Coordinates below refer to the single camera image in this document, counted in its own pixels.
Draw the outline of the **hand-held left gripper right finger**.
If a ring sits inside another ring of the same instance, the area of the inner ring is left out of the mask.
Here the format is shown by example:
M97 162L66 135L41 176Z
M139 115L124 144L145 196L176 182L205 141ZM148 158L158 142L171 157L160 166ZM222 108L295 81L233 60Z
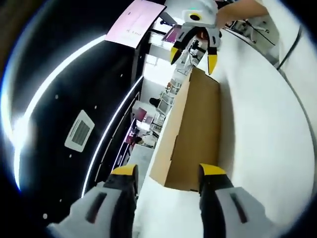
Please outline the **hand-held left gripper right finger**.
M199 164L199 195L203 237L271 237L273 224L264 206L242 187L234 187L222 168Z

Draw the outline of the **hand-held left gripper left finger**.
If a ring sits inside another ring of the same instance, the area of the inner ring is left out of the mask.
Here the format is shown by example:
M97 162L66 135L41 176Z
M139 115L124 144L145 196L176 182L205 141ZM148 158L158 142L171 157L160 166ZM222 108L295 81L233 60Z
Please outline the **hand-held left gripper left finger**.
M138 197L138 166L114 169L105 182L70 207L69 215L47 226L52 238L131 238Z

